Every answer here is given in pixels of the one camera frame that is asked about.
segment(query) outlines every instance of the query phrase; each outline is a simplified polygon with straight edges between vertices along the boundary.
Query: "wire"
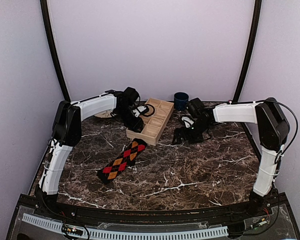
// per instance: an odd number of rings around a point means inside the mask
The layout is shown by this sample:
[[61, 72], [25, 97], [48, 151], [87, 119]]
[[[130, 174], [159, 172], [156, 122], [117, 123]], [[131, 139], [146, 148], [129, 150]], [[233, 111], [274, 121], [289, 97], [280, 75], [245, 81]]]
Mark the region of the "wire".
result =
[[140, 98], [140, 95], [138, 96], [139, 98], [139, 101], [138, 101], [138, 107], [140, 106], [140, 102], [141, 102], [141, 98]]
[[[66, 216], [65, 213], [64, 213], [64, 211], [61, 211], [60, 213], [61, 213], [64, 217]], [[62, 227], [63, 227], [63, 228], [66, 228], [66, 219], [63, 219]], [[78, 239], [78, 237], [72, 237], [72, 236], [69, 236], [68, 233], [67, 233], [67, 231], [63, 232], [63, 234], [65, 235], [65, 236], [63, 236], [65, 239], [70, 239], [70, 240], [76, 240], [76, 239]]]
[[270, 215], [269, 215], [269, 211], [268, 211], [268, 209], [266, 209], [265, 207], [263, 208], [263, 211], [265, 211], [266, 212], [266, 216], [267, 216], [267, 218], [269, 219], [269, 221], [270, 221]]
[[192, 125], [191, 122], [189, 122], [189, 121], [187, 121], [187, 120], [185, 120], [185, 119], [183, 119], [182, 121], [189, 124], [189, 127], [188, 127], [188, 128], [191, 127], [191, 125]]
[[258, 233], [247, 233], [247, 234], [243, 234], [243, 233], [245, 233], [246, 231], [251, 230], [251, 228], [249, 227], [249, 228], [247, 228], [247, 229], [245, 229], [245, 230], [243, 230], [243, 231], [239, 231], [239, 232], [228, 232], [229, 235], [254, 236], [254, 235], [260, 235], [260, 234], [263, 234], [263, 233], [265, 233], [266, 231], [268, 231], [270, 228], [272, 228], [272, 226], [276, 223], [276, 221], [277, 221], [277, 219], [278, 219], [278, 217], [279, 217], [279, 211], [280, 211], [280, 195], [279, 195], [279, 191], [278, 191], [278, 189], [275, 187], [274, 184], [273, 184], [273, 188], [275, 189], [276, 195], [277, 195], [277, 198], [278, 198], [278, 202], [277, 202], [277, 208], [278, 208], [278, 209], [277, 209], [276, 217], [275, 217], [273, 223], [272, 223], [267, 229], [265, 229], [265, 230], [263, 230], [263, 231], [261, 231], [261, 232], [258, 232]]
[[73, 221], [73, 222], [75, 222], [75, 223], [77, 223], [78, 225], [80, 225], [81, 227], [83, 227], [85, 230], [86, 230], [86, 233], [87, 233], [87, 240], [89, 240], [90, 239], [90, 233], [89, 233], [89, 231], [88, 231], [88, 229], [86, 228], [86, 226], [85, 225], [83, 225], [81, 222], [79, 222], [79, 221], [77, 221], [77, 220], [74, 220], [74, 219], [72, 219], [72, 218], [70, 218], [70, 217], [67, 217], [66, 215], [65, 215], [65, 213], [62, 211], [61, 213], [62, 213], [62, 215], [60, 215], [60, 214], [58, 214], [58, 213], [55, 213], [54, 211], [52, 211], [48, 206], [47, 206], [47, 204], [46, 204], [46, 202], [45, 202], [45, 199], [44, 199], [44, 195], [43, 195], [43, 185], [44, 185], [44, 182], [45, 182], [45, 178], [46, 178], [46, 173], [47, 173], [47, 170], [45, 169], [44, 170], [44, 174], [43, 174], [43, 178], [42, 178], [42, 182], [41, 182], [41, 200], [42, 200], [42, 202], [43, 202], [43, 205], [45, 206], [45, 208], [49, 211], [49, 212], [51, 212], [52, 214], [54, 214], [54, 215], [56, 215], [56, 216], [58, 216], [58, 217], [62, 217], [63, 218], [63, 224], [65, 224], [66, 223], [66, 220], [68, 219], [68, 220], [70, 220], [70, 221]]
[[291, 141], [289, 142], [289, 144], [286, 146], [286, 148], [283, 150], [283, 152], [281, 153], [281, 155], [283, 155], [287, 149], [291, 146], [291, 144], [293, 143], [293, 141], [295, 140], [296, 136], [297, 136], [297, 133], [298, 133], [298, 129], [299, 129], [299, 122], [298, 122], [298, 118], [296, 116], [296, 114], [294, 113], [294, 111], [292, 111], [288, 106], [284, 105], [283, 103], [279, 102], [279, 101], [274, 101], [274, 100], [269, 100], [269, 99], [266, 99], [266, 100], [259, 100], [259, 101], [243, 101], [243, 102], [232, 102], [231, 104], [253, 104], [253, 103], [263, 103], [263, 102], [266, 102], [266, 103], [273, 103], [273, 104], [278, 104], [284, 108], [286, 108], [294, 117], [294, 120], [295, 120], [295, 132], [294, 132], [294, 135], [291, 139]]
[[111, 91], [111, 92], [106, 92], [105, 94], [92, 96], [92, 97], [89, 97], [89, 98], [86, 98], [86, 99], [83, 99], [83, 100], [80, 100], [80, 101], [76, 101], [72, 105], [82, 103], [82, 102], [86, 102], [86, 101], [89, 101], [91, 99], [97, 99], [97, 98], [100, 98], [100, 97], [103, 97], [103, 96], [106, 96], [106, 95], [110, 95], [110, 94], [122, 94], [122, 93], [123, 93], [123, 91], [115, 91], [114, 90], [114, 91]]
[[151, 117], [153, 114], [155, 114], [156, 109], [155, 109], [154, 106], [152, 106], [151, 104], [145, 104], [145, 105], [143, 105], [143, 106], [149, 106], [149, 107], [151, 107], [152, 110], [153, 110], [152, 113], [150, 113], [150, 114], [148, 114], [148, 115], [142, 114], [143, 116], [145, 116], [145, 117]]
[[80, 225], [81, 227], [83, 227], [83, 228], [85, 229], [85, 231], [86, 231], [86, 233], [87, 233], [87, 235], [88, 235], [88, 236], [87, 236], [87, 240], [90, 239], [90, 233], [89, 233], [89, 231], [88, 231], [88, 229], [86, 228], [85, 225], [83, 225], [81, 222], [79, 222], [79, 221], [77, 221], [77, 220], [74, 220], [74, 219], [72, 219], [72, 218], [70, 218], [70, 217], [67, 217], [67, 216], [65, 216], [65, 215], [61, 215], [61, 214], [55, 213], [54, 211], [52, 211], [52, 210], [47, 206], [47, 204], [46, 204], [46, 202], [45, 202], [45, 200], [44, 200], [44, 195], [43, 195], [43, 194], [41, 194], [41, 198], [42, 198], [42, 202], [43, 202], [45, 208], [46, 208], [49, 212], [51, 212], [52, 214], [54, 214], [54, 215], [56, 215], [56, 216], [58, 216], [58, 217], [63, 218], [64, 220], [70, 220], [70, 221], [73, 221], [73, 222], [77, 223], [78, 225]]

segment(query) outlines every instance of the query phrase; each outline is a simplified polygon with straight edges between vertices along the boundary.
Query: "black cable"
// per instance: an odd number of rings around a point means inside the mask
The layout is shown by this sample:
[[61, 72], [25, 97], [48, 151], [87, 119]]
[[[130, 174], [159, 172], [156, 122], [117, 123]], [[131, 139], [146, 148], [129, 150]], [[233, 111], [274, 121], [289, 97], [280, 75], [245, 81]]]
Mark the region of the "black cable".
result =
[[246, 46], [246, 51], [244, 55], [244, 60], [240, 72], [240, 77], [237, 82], [237, 86], [235, 89], [235, 93], [233, 96], [234, 101], [238, 101], [242, 92], [242, 89], [245, 84], [245, 79], [247, 76], [247, 72], [249, 69], [249, 64], [251, 60], [251, 56], [253, 54], [253, 49], [256, 41], [256, 36], [257, 36], [257, 30], [258, 30], [258, 23], [259, 23], [259, 18], [260, 18], [260, 13], [261, 13], [261, 4], [262, 0], [255, 0], [254, 1], [254, 9], [253, 9], [253, 16], [252, 16], [252, 21], [251, 21], [251, 28], [250, 28], [250, 33], [249, 33], [249, 39], [248, 43]]
[[248, 231], [248, 230], [251, 230], [251, 228], [247, 228], [243, 231], [239, 231], [239, 232], [228, 232], [229, 235], [240, 235], [242, 234], [242, 236], [254, 236], [254, 235], [260, 235], [260, 234], [263, 234], [265, 233], [266, 231], [268, 231], [270, 228], [272, 228], [272, 226], [276, 223], [278, 217], [279, 217], [279, 211], [280, 211], [280, 195], [279, 195], [279, 191], [276, 187], [275, 188], [275, 191], [276, 191], [276, 195], [277, 195], [277, 198], [278, 198], [278, 202], [277, 202], [277, 212], [276, 212], [276, 217], [274, 219], [274, 221], [272, 222], [272, 224], [265, 230], [261, 231], [261, 232], [258, 232], [258, 233], [247, 233], [247, 234], [243, 234], [244, 232]]
[[110, 95], [110, 94], [122, 94], [123, 91], [111, 91], [111, 92], [106, 92], [105, 94], [101, 94], [101, 95], [97, 95], [97, 96], [92, 96], [92, 97], [89, 97], [89, 98], [86, 98], [86, 99], [83, 99], [83, 100], [80, 100], [80, 101], [76, 101], [74, 103], [72, 103], [71, 105], [75, 105], [75, 104], [78, 104], [78, 103], [82, 103], [82, 102], [86, 102], [88, 100], [91, 100], [91, 99], [97, 99], [97, 98], [100, 98], [100, 97], [104, 97], [104, 96], [107, 96], [107, 95]]
[[58, 213], [55, 213], [54, 211], [52, 211], [52, 210], [47, 206], [47, 204], [46, 204], [46, 202], [45, 202], [45, 200], [44, 200], [44, 195], [43, 195], [43, 194], [41, 194], [41, 198], [42, 198], [42, 202], [43, 202], [45, 208], [46, 208], [49, 212], [51, 212], [52, 214], [54, 214], [54, 215], [56, 215], [56, 216], [58, 216], [58, 217], [61, 217], [61, 218], [65, 219], [65, 220], [68, 219], [68, 220], [73, 221], [73, 222], [75, 222], [76, 224], [80, 225], [81, 227], [83, 227], [83, 228], [85, 229], [85, 231], [86, 231], [86, 233], [87, 233], [87, 235], [88, 235], [88, 236], [87, 236], [87, 240], [90, 239], [90, 233], [89, 233], [88, 229], [86, 228], [86, 226], [85, 226], [84, 224], [82, 224], [81, 222], [79, 222], [79, 221], [77, 221], [77, 220], [74, 220], [74, 219], [72, 219], [72, 218], [70, 218], [70, 217], [63, 216], [63, 215], [60, 215], [60, 214], [58, 214]]
[[137, 107], [139, 107], [139, 106], [140, 106], [140, 102], [141, 102], [140, 95], [138, 96], [138, 98], [139, 98], [139, 101], [138, 101], [138, 106], [137, 106]]
[[66, 85], [66, 81], [65, 81], [64, 75], [62, 73], [61, 65], [60, 65], [59, 58], [58, 58], [56, 43], [54, 40], [51, 21], [50, 21], [50, 17], [49, 17], [49, 8], [48, 8], [47, 0], [40, 0], [40, 5], [41, 5], [41, 12], [42, 12], [42, 18], [43, 18], [43, 23], [44, 23], [44, 28], [45, 28], [46, 39], [48, 41], [50, 54], [51, 54], [52, 62], [54, 65], [54, 70], [55, 70], [56, 76], [58, 78], [58, 82], [59, 82], [64, 99], [68, 102], [71, 102], [69, 92], [67, 89], [67, 85]]
[[187, 121], [187, 120], [182, 120], [183, 122], [185, 122], [185, 123], [188, 123], [189, 124], [189, 127], [191, 127], [191, 122], [189, 122], [189, 121]]
[[156, 109], [155, 109], [154, 106], [152, 106], [151, 104], [145, 104], [145, 105], [143, 105], [143, 106], [149, 106], [149, 107], [151, 107], [152, 110], [153, 110], [152, 113], [150, 113], [150, 114], [148, 114], [148, 115], [142, 114], [143, 116], [145, 116], [145, 117], [151, 117], [153, 114], [155, 114]]
[[295, 132], [294, 132], [294, 135], [291, 139], [291, 141], [289, 142], [289, 144], [286, 146], [286, 148], [283, 150], [283, 152], [281, 153], [281, 155], [283, 155], [287, 149], [291, 146], [291, 144], [293, 143], [293, 141], [295, 140], [296, 136], [297, 136], [297, 133], [298, 133], [298, 129], [299, 129], [299, 122], [298, 122], [298, 118], [297, 116], [295, 115], [295, 113], [286, 105], [284, 105], [283, 103], [279, 102], [279, 101], [274, 101], [274, 100], [269, 100], [269, 99], [266, 99], [266, 100], [258, 100], [258, 101], [243, 101], [243, 102], [232, 102], [231, 104], [253, 104], [253, 103], [263, 103], [263, 102], [268, 102], [268, 103], [274, 103], [274, 104], [278, 104], [284, 108], [286, 108], [294, 117], [294, 120], [295, 120]]
[[55, 213], [54, 211], [52, 211], [52, 210], [47, 206], [47, 204], [46, 204], [46, 202], [45, 202], [45, 199], [44, 199], [44, 194], [43, 194], [43, 185], [44, 185], [44, 182], [45, 182], [46, 173], [47, 173], [47, 170], [44, 169], [43, 178], [42, 178], [42, 182], [41, 182], [41, 192], [42, 192], [42, 193], [41, 193], [41, 200], [42, 200], [42, 202], [43, 202], [45, 208], [46, 208], [49, 212], [51, 212], [52, 214], [54, 214], [54, 215], [56, 215], [56, 216], [58, 216], [58, 217], [62, 217], [63, 220], [64, 220], [64, 222], [66, 221], [66, 219], [68, 219], [68, 220], [70, 220], [70, 221], [74, 221], [75, 223], [77, 223], [78, 225], [80, 225], [81, 227], [83, 227], [83, 228], [86, 230], [86, 233], [87, 233], [87, 235], [88, 235], [88, 236], [87, 236], [87, 240], [89, 240], [89, 239], [90, 239], [90, 233], [89, 233], [89, 231], [88, 231], [88, 229], [86, 228], [85, 225], [83, 225], [81, 222], [79, 222], [79, 221], [77, 221], [77, 220], [74, 220], [74, 219], [72, 219], [72, 218], [70, 218], [70, 217], [67, 217], [67, 216], [60, 215], [60, 214], [58, 214], [58, 213]]

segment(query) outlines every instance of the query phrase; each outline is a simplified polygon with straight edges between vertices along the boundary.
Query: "curved black frame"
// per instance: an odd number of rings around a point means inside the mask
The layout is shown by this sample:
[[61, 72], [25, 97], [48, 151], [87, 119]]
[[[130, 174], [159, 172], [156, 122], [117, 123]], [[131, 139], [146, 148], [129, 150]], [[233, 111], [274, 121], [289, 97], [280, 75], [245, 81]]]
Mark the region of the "curved black frame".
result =
[[260, 18], [260, 12], [261, 12], [261, 3], [262, 0], [255, 0], [254, 3], [254, 10], [253, 10], [253, 17], [252, 17], [252, 23], [251, 23], [251, 28], [250, 28], [250, 35], [249, 35], [249, 40], [248, 40], [248, 45], [246, 46], [246, 51], [245, 51], [245, 56], [242, 64], [242, 69], [240, 73], [240, 77], [238, 80], [238, 83], [236, 85], [235, 93], [233, 96], [233, 101], [238, 102], [242, 89], [245, 84], [248, 68], [250, 65], [250, 60], [252, 56], [252, 52], [254, 49], [255, 45], [255, 40], [257, 36], [257, 29], [258, 29], [258, 23], [259, 23], [259, 18]]
[[[270, 196], [267, 202], [272, 206], [278, 203], [277, 196]], [[172, 210], [172, 211], [126, 211], [126, 210], [108, 210], [84, 206], [75, 206], [64, 203], [57, 203], [57, 206], [67, 216], [71, 216], [76, 221], [88, 226], [98, 226], [99, 223], [116, 223], [125, 225], [173, 225], [186, 223], [208, 222], [209, 226], [219, 225], [229, 228], [240, 225], [244, 219], [250, 218], [246, 213], [232, 214], [246, 209], [248, 202], [241, 202], [227, 206], [206, 207], [201, 209]], [[297, 239], [300, 239], [300, 231], [291, 209], [286, 194], [280, 193], [280, 205], [285, 204], [290, 216], [292, 227]], [[15, 206], [10, 226], [6, 235], [6, 240], [10, 240], [12, 231], [16, 222], [16, 217], [20, 206], [34, 209], [34, 214], [51, 218], [52, 216], [40, 207], [40, 202], [32, 196], [21, 194]], [[263, 210], [256, 216], [262, 216]]]
[[40, 0], [40, 4], [41, 4], [41, 12], [42, 12], [42, 18], [43, 18], [43, 23], [45, 28], [46, 39], [49, 44], [50, 54], [53, 61], [55, 73], [58, 78], [64, 100], [71, 102], [70, 95], [66, 86], [66, 81], [62, 73], [61, 65], [57, 54], [57, 48], [54, 40], [54, 35], [52, 32], [47, 0]]
[[[248, 44], [246, 47], [246, 52], [242, 64], [242, 69], [240, 73], [240, 77], [235, 89], [235, 93], [233, 96], [233, 101], [238, 102], [242, 89], [244, 87], [244, 83], [246, 80], [252, 52], [254, 49], [255, 45], [255, 40], [256, 40], [256, 35], [257, 35], [257, 29], [258, 29], [258, 23], [259, 23], [259, 18], [260, 18], [260, 12], [261, 12], [261, 3], [262, 0], [255, 0], [254, 2], [254, 10], [253, 10], [253, 17], [252, 17], [252, 23], [251, 23], [251, 28], [250, 28], [250, 34], [249, 34], [249, 39], [248, 39]], [[54, 69], [59, 81], [59, 85], [64, 97], [64, 100], [67, 100], [68, 102], [71, 102], [69, 92], [66, 86], [65, 78], [62, 73], [62, 69], [60, 66], [58, 54], [57, 54], [57, 48], [52, 32], [52, 27], [51, 27], [51, 22], [50, 22], [50, 16], [49, 16], [49, 9], [48, 9], [48, 3], [47, 0], [40, 0], [41, 4], [41, 11], [42, 11], [42, 17], [43, 17], [43, 22], [44, 22], [44, 28], [45, 28], [45, 33], [46, 33], [46, 38], [49, 44], [50, 48], [50, 53], [54, 65]]]

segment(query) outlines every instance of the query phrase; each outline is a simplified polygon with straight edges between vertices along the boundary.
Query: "marble table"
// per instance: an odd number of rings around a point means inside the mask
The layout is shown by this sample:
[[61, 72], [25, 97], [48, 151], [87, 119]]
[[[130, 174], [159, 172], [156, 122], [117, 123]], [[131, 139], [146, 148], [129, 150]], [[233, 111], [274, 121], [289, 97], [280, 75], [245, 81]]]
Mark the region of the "marble table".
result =
[[[259, 161], [240, 123], [221, 123], [212, 138], [172, 146], [173, 132], [185, 112], [174, 111], [157, 146], [148, 145], [112, 183], [97, 172], [131, 140], [120, 119], [90, 117], [82, 139], [69, 155], [59, 183], [58, 202], [112, 210], [186, 210], [248, 201]], [[40, 166], [31, 195], [43, 171]]]

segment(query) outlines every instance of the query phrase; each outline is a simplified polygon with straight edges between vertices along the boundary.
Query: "black metal pole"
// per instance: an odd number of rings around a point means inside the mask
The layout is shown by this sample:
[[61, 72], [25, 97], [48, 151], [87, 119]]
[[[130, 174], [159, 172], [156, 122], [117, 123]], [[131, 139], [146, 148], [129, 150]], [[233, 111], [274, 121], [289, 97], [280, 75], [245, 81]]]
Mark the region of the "black metal pole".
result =
[[247, 76], [247, 72], [248, 72], [248, 68], [249, 68], [249, 64], [250, 64], [250, 60], [251, 60], [251, 56], [252, 56], [252, 51], [254, 49], [256, 35], [257, 35], [259, 17], [260, 17], [260, 12], [261, 12], [261, 3], [262, 3], [262, 0], [255, 0], [255, 3], [254, 3], [254, 10], [253, 10], [253, 17], [252, 17], [248, 45], [246, 47], [246, 52], [245, 52], [238, 84], [236, 86], [235, 93], [233, 96], [234, 102], [239, 101], [242, 89], [245, 84], [245, 80], [246, 80], [246, 76]]
[[41, 12], [42, 12], [42, 18], [43, 18], [43, 23], [45, 28], [46, 39], [48, 40], [56, 76], [58, 78], [64, 100], [71, 102], [69, 92], [66, 86], [66, 82], [64, 79], [64, 75], [62, 74], [62, 70], [61, 70], [61, 66], [57, 54], [57, 49], [55, 45], [54, 35], [52, 33], [47, 0], [40, 0], [40, 4], [41, 4]]

